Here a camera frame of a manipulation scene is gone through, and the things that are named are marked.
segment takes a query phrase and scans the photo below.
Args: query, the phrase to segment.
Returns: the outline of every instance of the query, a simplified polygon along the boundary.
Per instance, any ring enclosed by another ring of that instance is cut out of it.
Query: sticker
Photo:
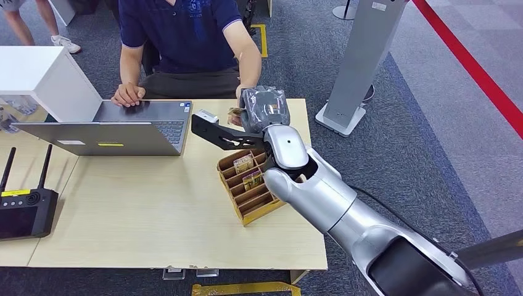
[[[4,191],[4,192],[2,192],[2,197],[13,196],[13,195],[24,195],[24,194],[29,194],[29,193],[31,193],[31,189]]]
[[[63,145],[85,145],[84,142],[77,140],[58,140],[58,143]]]
[[[123,147],[123,144],[120,144],[120,143],[98,143],[98,146],[101,146],[101,147]]]
[[[373,8],[377,9],[377,10],[385,11],[387,6],[385,4],[381,4],[381,3],[378,3],[378,2],[373,2]]]
[[[291,296],[301,296],[300,288],[284,282],[253,282],[220,286],[192,285],[192,296],[238,295],[269,292],[290,292]]]

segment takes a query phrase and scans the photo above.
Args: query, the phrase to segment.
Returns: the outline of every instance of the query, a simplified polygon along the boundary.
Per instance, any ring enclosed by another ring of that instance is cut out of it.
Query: silver laptop
[[[16,127],[76,155],[181,155],[191,101],[141,101],[118,107],[103,101],[94,122],[16,123]]]

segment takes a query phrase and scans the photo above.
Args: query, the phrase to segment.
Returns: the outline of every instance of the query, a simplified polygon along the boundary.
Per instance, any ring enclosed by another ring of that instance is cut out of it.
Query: pole base
[[[352,116],[352,119],[350,120],[348,126],[341,126],[336,122],[323,116],[323,113],[325,112],[326,108],[327,104],[325,104],[325,106],[323,106],[323,108],[318,112],[318,114],[316,114],[316,122],[344,138],[348,137],[348,135],[352,133],[358,122],[360,122],[360,120],[363,118],[363,115],[365,115],[366,113],[365,109],[358,107],[356,109],[356,112],[354,112],[354,115]]]
[[[356,9],[353,7],[349,7],[347,10],[347,14],[344,16],[345,13],[345,6],[337,6],[332,10],[332,14],[334,14],[335,17],[342,20],[353,20],[356,17]]]

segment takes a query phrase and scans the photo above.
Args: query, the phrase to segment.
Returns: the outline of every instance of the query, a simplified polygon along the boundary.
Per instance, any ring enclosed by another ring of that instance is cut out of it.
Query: hand
[[[240,84],[237,88],[236,88],[236,99],[238,99],[238,107],[240,107],[240,97],[242,96],[242,89],[244,88],[254,88],[255,86],[249,86],[249,85],[246,85],[246,84]]]
[[[146,90],[133,83],[120,84],[115,92],[115,95],[111,98],[117,106],[131,107],[139,105],[140,100],[146,95]]]

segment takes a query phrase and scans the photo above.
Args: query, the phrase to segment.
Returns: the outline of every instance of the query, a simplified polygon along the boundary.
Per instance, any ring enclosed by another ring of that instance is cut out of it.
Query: gray cloth
[[[234,99],[240,84],[238,68],[209,73],[156,72],[140,84],[144,99]]]
[[[17,11],[25,0],[0,0],[0,7],[6,11]]]

